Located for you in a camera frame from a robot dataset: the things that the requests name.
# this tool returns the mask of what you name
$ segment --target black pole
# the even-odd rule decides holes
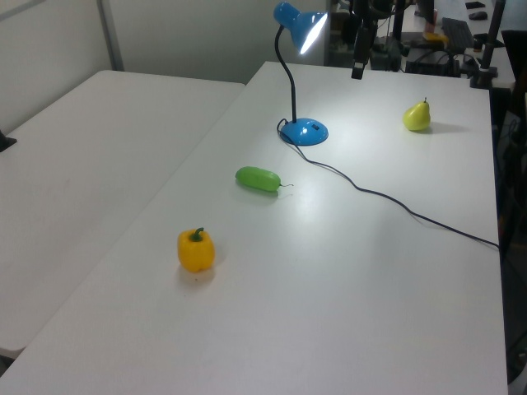
[[[497,69],[490,67],[494,47],[496,46],[496,37],[500,30],[501,18],[505,10],[506,0],[497,0],[492,13],[491,26],[487,35],[487,42],[485,43],[485,51],[483,52],[483,59],[475,71],[473,77],[470,79],[470,86],[476,89],[491,89],[492,79],[497,77]]]
[[[6,150],[14,143],[16,143],[16,140],[14,138],[5,137],[2,131],[0,130],[0,152]]]
[[[293,108],[293,123],[296,123],[296,89],[295,89],[295,80],[293,80],[293,75],[289,71],[289,69],[286,66],[286,63],[282,59],[282,55],[280,54],[280,49],[278,48],[278,41],[280,40],[280,34],[283,31],[283,26],[280,25],[278,28],[278,33],[276,38],[274,39],[274,50],[277,53],[278,60],[282,64],[284,70],[286,71],[287,75],[289,76],[289,81],[291,82],[291,106]]]
[[[401,32],[403,31],[403,19],[404,19],[404,0],[397,0],[395,3],[395,16],[394,16],[394,38],[397,41],[401,40]]]

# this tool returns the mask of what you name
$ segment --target lamp base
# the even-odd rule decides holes
[[[283,141],[298,146],[314,146],[328,138],[328,129],[319,121],[311,118],[298,118],[295,123],[282,126],[280,137]]]
[[[0,152],[5,151],[7,148],[12,146],[14,143],[16,143],[16,140],[14,138],[5,137],[0,132]]]

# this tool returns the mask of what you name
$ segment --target white table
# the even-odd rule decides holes
[[[291,71],[298,115],[329,128],[310,158],[497,242],[488,92]],[[424,96],[432,132],[409,132],[401,116]],[[289,98],[281,66],[265,63],[0,379],[2,395],[506,394],[498,252],[305,163],[275,132]],[[244,165],[295,186],[242,188]],[[176,240],[199,225],[217,264],[191,275]]]
[[[479,0],[485,4],[485,8],[476,8],[473,10],[467,10],[464,5],[466,2],[464,0],[436,0],[438,4],[436,7],[448,6],[446,11],[438,9],[438,16],[436,22],[436,33],[442,33],[441,29],[442,22],[441,19],[443,16],[451,17],[454,19],[460,19],[462,21],[467,21],[469,24],[470,31],[473,35],[488,33],[489,27],[491,25],[492,13],[494,12],[494,6],[492,5],[492,0]],[[403,19],[403,31],[414,32],[414,31],[424,31],[425,20],[419,16],[414,16],[416,6],[410,6],[408,10],[404,13]],[[471,21],[469,19],[469,13],[485,11],[488,14],[488,19],[485,21]],[[501,37],[501,31],[498,33],[498,40],[503,42]],[[480,53],[475,53],[472,49],[467,49],[466,54],[472,55],[474,57],[481,58],[483,56],[483,51]],[[495,48],[492,55],[491,66],[497,67],[498,76],[492,80],[492,85],[496,88],[513,88],[515,84],[514,73],[512,72],[511,61],[509,60],[509,55],[507,54],[506,48]]]
[[[243,90],[100,72],[0,154],[0,355],[16,357]]]

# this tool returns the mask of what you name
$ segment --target black cable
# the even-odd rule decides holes
[[[412,2],[409,0],[406,0],[406,7],[402,10],[396,11],[396,12],[384,12],[381,10],[378,10],[377,8],[373,7],[373,0],[368,1],[368,7],[375,13],[376,16],[379,16],[380,18],[390,18],[391,16],[396,16],[400,14],[404,14],[406,10],[409,9],[409,7],[412,5]]]
[[[449,61],[451,61],[451,60],[454,58],[453,55],[452,55],[452,53],[451,53],[450,51],[447,51],[446,49],[432,49],[432,50],[430,50],[430,51],[424,53],[423,55],[421,55],[419,58],[417,58],[417,59],[415,59],[415,60],[412,61],[413,66],[412,66],[412,70],[411,70],[411,72],[414,72],[414,73],[417,74],[417,71],[418,71],[418,64],[419,64],[419,62],[421,62],[424,58],[426,58],[427,56],[432,55],[432,54],[435,53],[435,52],[444,52],[444,53],[445,53],[445,55],[443,55],[443,56],[441,56],[441,57],[439,58],[439,60],[437,61],[436,65],[437,65],[437,64],[439,63],[439,61],[440,61],[441,59],[443,59],[446,55],[448,55],[448,57],[449,57]]]
[[[389,37],[389,23],[391,22],[391,20],[392,20],[392,17],[390,16],[390,17],[388,18],[388,29],[386,30],[386,42],[385,42],[385,44],[388,44],[388,37]]]
[[[431,218],[428,218],[426,216],[423,216],[421,214],[417,214],[415,211],[412,211],[410,210],[404,203],[400,202],[399,200],[397,200],[396,198],[394,197],[391,197],[390,195],[386,195],[385,193],[381,193],[381,192],[376,192],[376,191],[372,191],[371,189],[365,189],[365,188],[361,188],[359,186],[357,186],[352,179],[350,179],[348,176],[346,176],[342,171],[340,170],[337,170],[335,169],[333,166],[330,166],[330,165],[326,165],[325,163],[321,163],[321,162],[317,162],[315,160],[311,160],[311,159],[308,159],[305,155],[304,155],[304,152],[302,152],[302,150],[300,149],[300,147],[295,144],[295,142],[293,142],[288,136],[286,136],[284,133],[282,133],[282,131],[280,130],[280,125],[282,124],[282,122],[286,122],[286,124],[288,124],[287,120],[285,118],[281,119],[280,122],[278,122],[278,125],[277,125],[277,133],[278,133],[278,136],[282,138],[282,140],[285,141],[285,139],[287,139],[290,144],[292,144],[293,146],[295,146],[296,148],[296,151],[298,152],[298,154],[301,156],[301,158],[303,160],[305,160],[307,163],[311,163],[312,165],[317,165],[317,166],[320,166],[320,167],[323,167],[327,170],[332,170],[334,173],[340,175],[342,178],[346,179],[351,185],[353,185],[353,187],[357,190],[357,191],[360,191],[360,192],[364,192],[364,193],[371,193],[373,195],[377,195],[377,196],[381,196],[382,198],[386,198],[388,200],[391,200],[392,202],[394,203],[397,203],[398,205],[400,205],[404,210],[406,210],[410,215],[412,216],[415,216],[417,218],[421,218],[422,220],[424,221],[428,221],[428,222],[431,222],[432,224],[434,225],[438,225],[442,228],[445,228],[445,229],[448,229],[452,232],[455,232],[459,235],[462,235],[462,236],[465,236],[465,237],[468,237],[469,239],[474,239],[474,240],[477,240],[477,241],[480,241],[482,243],[485,243],[485,244],[489,244],[489,245],[492,245],[494,247],[496,247],[498,250],[500,249],[500,246],[496,243],[493,243],[492,241],[488,241],[488,240],[485,240],[485,239],[481,239],[477,236],[474,236],[474,235],[470,235],[468,233],[465,233],[461,230],[457,230],[456,228],[453,228],[451,226],[448,226],[448,225],[445,225],[445,224],[441,224],[440,222],[438,221],[434,221],[433,219]]]
[[[387,21],[388,21],[388,20],[387,20],[387,19],[385,19],[385,21],[384,21],[384,22],[382,22],[382,23],[381,23],[380,25],[378,25],[378,26],[377,26],[377,29],[380,29],[380,28],[381,28],[382,26],[384,26],[384,25],[385,25],[385,23],[386,23]]]

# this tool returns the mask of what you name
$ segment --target black stand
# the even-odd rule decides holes
[[[479,66],[476,64],[473,70],[473,76],[470,79],[470,87],[476,89],[491,89],[492,79],[497,77],[497,69],[490,67],[492,54],[496,47],[497,33],[500,29],[503,10],[505,9],[506,0],[497,0],[492,14],[491,27],[488,31],[487,43],[483,52],[483,59]]]
[[[16,140],[14,138],[5,137],[2,131],[0,131],[0,152],[5,151],[14,143],[16,143]]]
[[[277,53],[278,60],[282,64],[284,70],[287,73],[287,76],[289,77],[289,81],[291,82],[291,107],[293,109],[293,119],[292,122],[296,123],[296,88],[295,88],[295,80],[293,80],[293,75],[289,71],[289,68],[287,68],[286,63],[283,61],[282,55],[280,54],[280,48],[278,47],[278,42],[280,41],[280,35],[283,32],[283,26],[280,25],[278,28],[278,33],[276,38],[274,39],[274,51]]]

